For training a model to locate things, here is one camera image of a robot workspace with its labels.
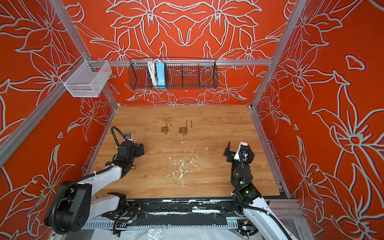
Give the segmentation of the small brass padlock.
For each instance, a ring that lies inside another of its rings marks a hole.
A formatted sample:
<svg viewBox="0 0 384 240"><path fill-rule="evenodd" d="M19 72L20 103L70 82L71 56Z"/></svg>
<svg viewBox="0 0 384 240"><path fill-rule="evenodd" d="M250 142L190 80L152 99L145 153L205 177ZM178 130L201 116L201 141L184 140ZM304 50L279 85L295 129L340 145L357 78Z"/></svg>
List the small brass padlock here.
<svg viewBox="0 0 384 240"><path fill-rule="evenodd" d="M163 134L167 134L169 132L169 127L172 127L172 124L171 123L166 123L164 127L161 127L161 131Z"/></svg>

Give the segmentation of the large brass padlock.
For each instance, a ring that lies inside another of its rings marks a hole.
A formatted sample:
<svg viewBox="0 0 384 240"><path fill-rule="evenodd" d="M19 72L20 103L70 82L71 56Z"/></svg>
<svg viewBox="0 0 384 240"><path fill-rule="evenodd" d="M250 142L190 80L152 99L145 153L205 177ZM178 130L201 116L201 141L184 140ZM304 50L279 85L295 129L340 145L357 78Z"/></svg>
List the large brass padlock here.
<svg viewBox="0 0 384 240"><path fill-rule="evenodd" d="M183 136L186 136L188 134L188 123L190 123L191 128L193 127L192 120L186 120L186 125L184 127L179 128L179 133Z"/></svg>

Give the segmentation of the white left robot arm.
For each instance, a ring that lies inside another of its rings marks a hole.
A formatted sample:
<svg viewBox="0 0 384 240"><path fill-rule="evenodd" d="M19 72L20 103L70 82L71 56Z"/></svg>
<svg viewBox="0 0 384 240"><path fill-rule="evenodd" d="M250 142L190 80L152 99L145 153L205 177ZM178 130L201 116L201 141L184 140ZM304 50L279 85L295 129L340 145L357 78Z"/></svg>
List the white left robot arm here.
<svg viewBox="0 0 384 240"><path fill-rule="evenodd" d="M113 231L118 224L130 224L137 219L141 206L130 204L125 194L110 192L96 198L95 194L116 182L135 169L134 161L145 154L142 144L133 141L131 134L123 134L111 127L117 153L104 169L93 172L75 181L60 184L53 202L44 218L45 226L59 235L81 230L88 220L104 217L113 221Z"/></svg>

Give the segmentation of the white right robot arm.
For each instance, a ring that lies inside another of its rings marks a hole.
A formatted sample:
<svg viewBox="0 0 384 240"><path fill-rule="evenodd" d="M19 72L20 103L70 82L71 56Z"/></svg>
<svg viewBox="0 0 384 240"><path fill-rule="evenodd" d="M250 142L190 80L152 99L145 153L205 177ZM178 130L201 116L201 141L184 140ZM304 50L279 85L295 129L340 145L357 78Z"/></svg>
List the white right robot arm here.
<svg viewBox="0 0 384 240"><path fill-rule="evenodd" d="M231 196L235 212L247 218L237 230L238 234L247 238L260 234L265 240L296 240L252 183L250 164L255 154L249 144L241 142L236 151L231 151L231 143L228 143L223 156L231 163L230 182L234 187Z"/></svg>

